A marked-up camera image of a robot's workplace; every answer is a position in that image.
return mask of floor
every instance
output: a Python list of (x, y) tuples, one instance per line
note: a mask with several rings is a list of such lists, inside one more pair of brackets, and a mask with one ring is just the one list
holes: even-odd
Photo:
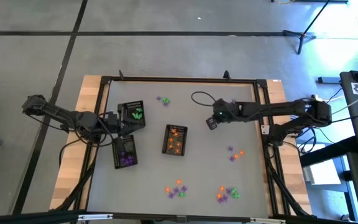
[[(0, 0), (0, 31), (72, 31), (81, 2)], [(29, 95), (49, 98), (58, 74), (64, 79), (60, 89), (55, 87), (57, 105), (68, 110), (75, 107), (84, 75), (118, 75), (119, 69), (125, 75), (213, 78), (229, 70), (233, 78), (282, 80), (288, 100), (312, 94), (328, 99), (339, 86), (319, 85), (318, 77), (358, 70), (358, 14), (353, 13), (358, 4), (354, 2), (329, 4), (310, 30), (319, 37), (307, 42), (301, 55), (295, 53), (298, 39), (294, 37), (81, 36), (75, 39), (65, 67), (62, 61), (70, 36), (0, 34), (0, 138), (4, 140), (0, 215), (11, 212), (40, 127), (22, 114), (21, 105)], [(80, 31), (303, 31), (322, 5), (281, 5), (269, 0), (89, 0)], [(337, 100), (332, 106), (344, 104)], [(334, 119), (347, 116), (344, 111)], [(350, 121), (324, 132), (332, 141), (353, 135)], [(47, 131), (24, 212), (48, 210), (58, 152), (66, 139), (57, 130)], [(318, 133), (318, 139), (324, 137)], [(338, 219), (346, 213), (337, 206), (344, 203), (340, 195), (316, 190), (309, 194), (313, 213), (319, 217)]]

